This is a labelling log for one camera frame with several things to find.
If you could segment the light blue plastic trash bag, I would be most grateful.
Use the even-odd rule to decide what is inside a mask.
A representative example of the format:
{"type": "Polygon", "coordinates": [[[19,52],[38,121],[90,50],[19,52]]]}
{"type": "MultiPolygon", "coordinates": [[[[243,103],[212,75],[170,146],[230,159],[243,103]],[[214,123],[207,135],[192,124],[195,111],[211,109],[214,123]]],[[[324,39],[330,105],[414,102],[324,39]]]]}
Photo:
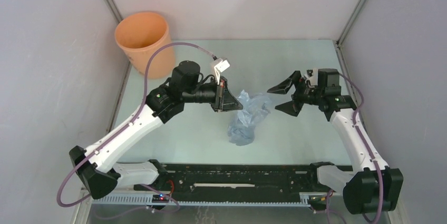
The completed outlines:
{"type": "Polygon", "coordinates": [[[242,90],[237,100],[243,105],[231,120],[227,136],[236,146],[254,142],[256,127],[271,113],[272,101],[266,93],[249,94],[242,90]]]}

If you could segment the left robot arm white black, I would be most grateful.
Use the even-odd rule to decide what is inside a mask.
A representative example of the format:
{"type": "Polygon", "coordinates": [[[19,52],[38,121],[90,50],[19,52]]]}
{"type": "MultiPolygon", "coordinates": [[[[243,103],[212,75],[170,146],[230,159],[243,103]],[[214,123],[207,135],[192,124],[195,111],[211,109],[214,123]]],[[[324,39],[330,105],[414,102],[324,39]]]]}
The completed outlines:
{"type": "Polygon", "coordinates": [[[213,74],[203,77],[196,62],[180,62],[171,77],[145,95],[142,104],[117,128],[85,149],[72,148],[70,158],[90,196],[101,199],[116,188],[137,184],[163,189],[166,171],[158,161],[118,160],[144,136],[181,113],[187,103],[207,103],[214,112],[241,110],[243,105],[230,93],[228,80],[221,75],[229,67],[227,59],[216,59],[211,62],[213,74]]]}

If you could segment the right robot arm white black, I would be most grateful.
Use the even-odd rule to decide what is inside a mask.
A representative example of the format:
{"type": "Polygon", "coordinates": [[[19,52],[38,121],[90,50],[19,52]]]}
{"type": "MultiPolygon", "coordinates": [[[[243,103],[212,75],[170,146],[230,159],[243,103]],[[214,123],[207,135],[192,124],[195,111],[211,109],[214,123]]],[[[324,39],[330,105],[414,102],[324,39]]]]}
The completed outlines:
{"type": "Polygon", "coordinates": [[[287,79],[268,89],[271,94],[295,92],[289,102],[276,110],[298,116],[305,104],[314,105],[324,113],[347,151],[353,173],[348,174],[330,162],[311,165],[307,186],[313,191],[324,187],[342,195],[351,214],[367,214],[396,209],[404,177],[400,169],[391,168],[373,146],[360,120],[360,107],[350,95],[342,94],[337,69],[312,69],[305,74],[294,71],[287,79]]]}

